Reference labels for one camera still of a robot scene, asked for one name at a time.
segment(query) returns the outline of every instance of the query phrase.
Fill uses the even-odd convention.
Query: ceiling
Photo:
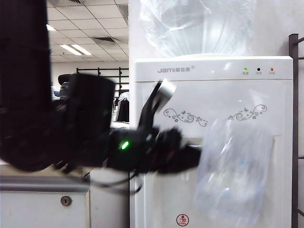
[[[50,2],[48,24],[56,29],[48,32],[51,62],[128,61],[129,29],[118,7],[128,0],[82,0],[82,4],[60,7]],[[100,37],[115,42],[94,39]],[[60,46],[64,44],[78,44],[92,55],[74,55]]]

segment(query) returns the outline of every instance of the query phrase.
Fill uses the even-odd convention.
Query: metal rack
[[[294,124],[293,124],[293,169],[292,169],[292,221],[291,227],[298,228],[298,214],[304,217],[304,212],[298,208],[298,187],[299,187],[299,43],[304,41],[304,37],[299,39],[299,34],[289,35],[289,56],[294,60]]]
[[[103,72],[109,72],[109,71],[114,71],[114,70],[118,70],[118,75],[117,76],[104,76],[104,75],[102,75]],[[121,68],[121,67],[119,67],[119,68],[99,68],[98,67],[98,68],[87,68],[87,69],[76,68],[77,74],[80,71],[96,71],[98,76],[106,77],[106,78],[109,78],[109,79],[118,78],[119,82],[115,83],[115,84],[119,85],[118,89],[115,90],[115,92],[118,92],[118,96],[114,96],[114,98],[119,98],[121,93],[126,92],[125,89],[122,89],[122,86],[129,84],[129,82],[122,82],[122,78],[129,78],[129,75],[122,75],[123,70],[129,70],[129,68]]]

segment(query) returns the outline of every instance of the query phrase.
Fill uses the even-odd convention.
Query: green indicator light
[[[125,141],[123,144],[122,144],[122,150],[126,149],[129,145],[129,142],[128,141]]]

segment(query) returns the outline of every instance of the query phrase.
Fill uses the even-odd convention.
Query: fluorescent light
[[[87,56],[91,56],[92,55],[90,52],[88,52],[83,47],[79,46],[78,44],[72,44],[72,46],[75,47],[77,50],[81,51],[82,53],[84,53]]]
[[[68,50],[69,52],[73,53],[74,55],[80,56],[81,53],[79,53],[78,51],[76,51],[75,49],[72,49],[71,47],[69,47],[68,45],[64,44],[64,45],[60,45],[62,48],[64,48],[65,50]]]
[[[54,29],[52,26],[47,24],[47,30],[48,31],[56,31],[56,29]]]

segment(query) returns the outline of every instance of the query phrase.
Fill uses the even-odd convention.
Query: ceiling tile
[[[54,53],[56,53],[57,55],[72,55],[72,53],[70,53],[69,51],[67,50],[53,50]]]
[[[53,42],[57,43],[57,44],[74,44],[74,42],[72,40],[70,40],[69,38],[57,38],[57,39],[52,39]]]
[[[121,49],[116,43],[101,42],[97,44],[101,46],[103,49]]]
[[[96,19],[72,20],[72,22],[80,29],[103,29]]]
[[[98,19],[102,26],[106,29],[127,28],[123,18],[104,18]]]
[[[76,44],[95,44],[95,42],[89,37],[71,38]]]
[[[81,30],[63,30],[60,32],[69,38],[87,37],[87,35]]]
[[[64,6],[57,9],[70,20],[94,18],[85,6]]]
[[[128,0],[115,0],[116,4],[128,4]]]
[[[118,44],[122,49],[129,48],[128,44]]]
[[[85,0],[86,6],[93,6],[93,5],[112,5],[115,4],[114,0]]]
[[[108,54],[102,48],[101,49],[97,49],[97,50],[90,50],[90,53],[92,55],[107,55]]]
[[[66,38],[65,35],[63,35],[62,33],[58,32],[58,31],[48,31],[48,37],[50,39],[54,39],[54,38]]]
[[[81,47],[83,47],[84,49],[91,51],[91,50],[102,50],[102,48],[100,46],[98,46],[97,44],[82,44]]]
[[[71,62],[70,59],[67,59],[63,56],[53,56],[52,59],[59,60],[60,62]]]
[[[109,54],[124,54],[121,49],[106,49],[105,51]]]
[[[129,49],[123,49],[123,51],[128,55],[129,54]]]
[[[50,20],[48,24],[56,30],[79,29],[69,20]]]
[[[50,45],[49,48],[51,50],[65,50],[64,48],[62,48],[61,46],[59,46],[58,44],[57,45]]]
[[[77,55],[68,55],[66,56],[66,58],[71,59],[71,60],[75,60],[75,59],[82,59],[84,55],[81,56],[77,56]]]
[[[122,17],[122,14],[116,5],[88,6],[88,9],[94,14],[97,19]]]
[[[47,7],[53,7],[53,5],[47,1]]]
[[[100,62],[98,58],[85,58],[88,62]]]
[[[47,9],[47,20],[66,20],[67,18],[56,8]]]
[[[87,62],[85,59],[83,59],[82,56],[67,56],[68,59],[72,60],[73,62]]]
[[[57,56],[58,54],[56,53],[56,51],[51,51],[50,55],[51,56]]]
[[[116,61],[112,56],[108,54],[95,55],[95,56],[102,61]]]
[[[129,35],[128,28],[108,28],[106,30],[112,37],[126,37]]]
[[[129,58],[126,54],[112,54],[113,58],[115,58],[117,61],[128,61]]]
[[[104,29],[89,29],[89,30],[82,30],[86,33],[89,37],[108,37],[109,34]]]
[[[129,43],[129,37],[113,37],[113,39],[115,39],[118,44],[128,44]]]

